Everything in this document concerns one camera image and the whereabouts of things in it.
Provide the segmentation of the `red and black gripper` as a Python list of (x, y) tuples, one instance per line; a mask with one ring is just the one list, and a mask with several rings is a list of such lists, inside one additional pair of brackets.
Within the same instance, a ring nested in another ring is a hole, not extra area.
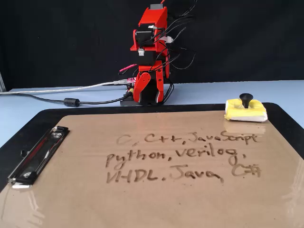
[[(156, 87), (157, 95), (156, 102), (163, 101), (164, 89), (163, 89), (163, 76), (169, 77), (170, 75), (170, 55), (168, 51), (144, 51), (138, 54), (136, 64), (139, 66), (139, 71), (154, 72), (156, 71)], [(133, 99), (136, 102), (140, 102), (141, 92), (148, 85), (151, 79), (151, 75), (147, 72), (138, 73), (133, 89)]]

